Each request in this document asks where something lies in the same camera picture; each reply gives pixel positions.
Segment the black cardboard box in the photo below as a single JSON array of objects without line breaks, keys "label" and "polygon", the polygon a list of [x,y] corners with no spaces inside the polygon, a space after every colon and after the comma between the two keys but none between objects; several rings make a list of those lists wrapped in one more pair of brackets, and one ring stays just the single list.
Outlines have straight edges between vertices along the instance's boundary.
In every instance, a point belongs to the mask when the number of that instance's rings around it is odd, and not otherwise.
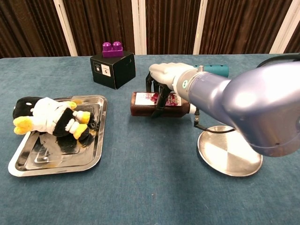
[{"label": "black cardboard box", "polygon": [[135,78],[135,55],[124,52],[122,57],[104,58],[101,54],[90,57],[93,81],[117,90]]}]

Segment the dark red juice bottle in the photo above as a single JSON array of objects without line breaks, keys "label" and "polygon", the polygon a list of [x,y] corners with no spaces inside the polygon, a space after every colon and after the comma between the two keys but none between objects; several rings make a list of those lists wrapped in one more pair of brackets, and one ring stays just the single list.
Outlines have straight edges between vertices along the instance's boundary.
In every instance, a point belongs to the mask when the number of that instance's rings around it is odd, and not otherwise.
[{"label": "dark red juice bottle", "polygon": [[[156,109],[157,99],[157,92],[133,92],[130,105],[131,115],[150,117]],[[160,117],[182,117],[195,112],[194,105],[171,92]]]}]

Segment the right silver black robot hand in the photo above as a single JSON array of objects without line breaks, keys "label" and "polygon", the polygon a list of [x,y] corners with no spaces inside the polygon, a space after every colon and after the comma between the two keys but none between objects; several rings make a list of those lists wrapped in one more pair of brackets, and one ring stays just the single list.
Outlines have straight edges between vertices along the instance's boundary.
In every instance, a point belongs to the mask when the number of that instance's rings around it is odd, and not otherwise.
[{"label": "right silver black robot hand", "polygon": [[185,63],[161,63],[152,64],[146,77],[146,92],[151,92],[153,85],[154,92],[158,92],[157,105],[152,113],[152,118],[160,117],[168,100],[169,94],[175,90],[174,79],[179,78],[187,71],[196,71],[196,68]]}]

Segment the dark brown curtain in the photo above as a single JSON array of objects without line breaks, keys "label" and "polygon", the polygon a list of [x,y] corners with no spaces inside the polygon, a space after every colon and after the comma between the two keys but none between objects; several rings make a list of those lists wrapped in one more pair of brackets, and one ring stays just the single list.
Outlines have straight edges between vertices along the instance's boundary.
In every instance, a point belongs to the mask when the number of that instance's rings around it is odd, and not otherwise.
[{"label": "dark brown curtain", "polygon": [[[63,0],[78,56],[135,53],[131,0]],[[147,54],[193,54],[201,0],[145,0]],[[208,0],[199,54],[269,53],[292,0]],[[300,53],[300,22],[283,53]],[[0,59],[71,56],[53,0],[0,0]]]}]

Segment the purple toy brick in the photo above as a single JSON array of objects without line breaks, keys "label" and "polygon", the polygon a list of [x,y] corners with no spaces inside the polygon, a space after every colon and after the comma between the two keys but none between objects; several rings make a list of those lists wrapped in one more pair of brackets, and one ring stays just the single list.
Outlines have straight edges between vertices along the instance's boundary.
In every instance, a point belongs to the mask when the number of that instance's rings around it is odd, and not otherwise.
[{"label": "purple toy brick", "polygon": [[123,57],[123,45],[119,41],[115,41],[112,44],[110,42],[104,42],[102,44],[102,56],[104,58]]}]

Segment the teal half-cylinder block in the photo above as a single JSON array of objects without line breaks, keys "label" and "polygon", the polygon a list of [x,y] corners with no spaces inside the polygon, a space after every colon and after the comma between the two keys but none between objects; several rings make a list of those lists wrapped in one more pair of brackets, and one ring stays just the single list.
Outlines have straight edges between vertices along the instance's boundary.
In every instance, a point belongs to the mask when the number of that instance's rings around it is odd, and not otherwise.
[{"label": "teal half-cylinder block", "polygon": [[229,76],[229,67],[225,64],[206,64],[206,65],[195,65],[195,68],[203,67],[203,71],[213,73],[222,77],[228,78]]}]

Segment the round steel plate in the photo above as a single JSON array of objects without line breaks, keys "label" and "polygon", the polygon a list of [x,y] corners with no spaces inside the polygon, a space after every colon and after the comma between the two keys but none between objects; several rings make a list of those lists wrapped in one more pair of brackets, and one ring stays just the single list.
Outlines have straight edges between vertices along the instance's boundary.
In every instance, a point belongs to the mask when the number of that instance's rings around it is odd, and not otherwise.
[{"label": "round steel plate", "polygon": [[200,157],[211,168],[234,177],[250,176],[261,168],[263,156],[255,152],[238,131],[217,125],[203,131],[197,141]]}]

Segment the black white penguin plush toy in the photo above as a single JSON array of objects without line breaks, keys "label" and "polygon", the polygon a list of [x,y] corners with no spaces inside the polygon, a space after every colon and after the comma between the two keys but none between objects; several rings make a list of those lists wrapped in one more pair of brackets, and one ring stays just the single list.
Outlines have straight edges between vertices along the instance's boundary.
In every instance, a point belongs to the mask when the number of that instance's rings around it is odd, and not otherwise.
[{"label": "black white penguin plush toy", "polygon": [[56,101],[49,97],[23,97],[13,110],[14,133],[24,135],[38,131],[55,137],[72,135],[83,142],[90,131],[97,128],[95,116],[88,111],[77,111],[77,102]]}]

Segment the white frame post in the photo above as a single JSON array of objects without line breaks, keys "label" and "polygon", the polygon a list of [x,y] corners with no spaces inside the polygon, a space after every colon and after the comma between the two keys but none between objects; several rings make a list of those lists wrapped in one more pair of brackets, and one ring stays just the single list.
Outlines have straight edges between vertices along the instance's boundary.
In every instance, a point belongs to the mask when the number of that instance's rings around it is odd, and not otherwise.
[{"label": "white frame post", "polygon": [[193,55],[198,55],[199,51],[200,51],[204,22],[205,22],[205,17],[206,17],[207,4],[208,4],[208,0],[201,0],[200,7],[199,7],[198,20],[197,20],[196,33],[195,33]]},{"label": "white frame post", "polygon": [[146,30],[146,2],[145,0],[131,0],[136,55],[147,54]]},{"label": "white frame post", "polygon": [[68,21],[68,16],[65,10],[64,2],[63,0],[53,0],[53,2],[63,30],[63,34],[68,46],[69,53],[71,56],[78,56],[74,38],[73,38],[73,33],[71,31],[71,27]]},{"label": "white frame post", "polygon": [[283,53],[300,22],[300,0],[292,0],[269,54]]}]

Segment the rectangular steel tray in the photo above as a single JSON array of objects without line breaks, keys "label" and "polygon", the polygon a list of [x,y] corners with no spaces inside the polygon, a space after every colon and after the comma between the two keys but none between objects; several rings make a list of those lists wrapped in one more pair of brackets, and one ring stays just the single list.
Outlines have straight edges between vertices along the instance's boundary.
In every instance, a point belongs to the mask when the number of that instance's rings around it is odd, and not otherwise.
[{"label": "rectangular steel tray", "polygon": [[77,111],[94,114],[97,128],[91,130],[83,142],[72,135],[55,137],[44,132],[27,132],[8,164],[11,175],[24,177],[85,171],[101,159],[107,99],[101,95],[87,95],[54,100],[77,102]]}]

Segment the blue felt table cloth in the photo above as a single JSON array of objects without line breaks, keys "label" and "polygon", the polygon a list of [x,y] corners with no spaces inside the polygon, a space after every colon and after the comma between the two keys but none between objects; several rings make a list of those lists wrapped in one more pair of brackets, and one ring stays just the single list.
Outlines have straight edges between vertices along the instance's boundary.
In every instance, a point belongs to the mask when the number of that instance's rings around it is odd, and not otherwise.
[{"label": "blue felt table cloth", "polygon": [[[137,55],[136,76],[118,90],[93,81],[89,57],[0,59],[0,225],[300,225],[300,151],[265,157],[238,178],[198,155],[194,118],[133,117],[133,91],[149,66],[226,64],[230,77],[267,54]],[[108,100],[103,153],[84,172],[18,178],[8,163],[22,137],[12,110],[19,98],[102,95]]]}]

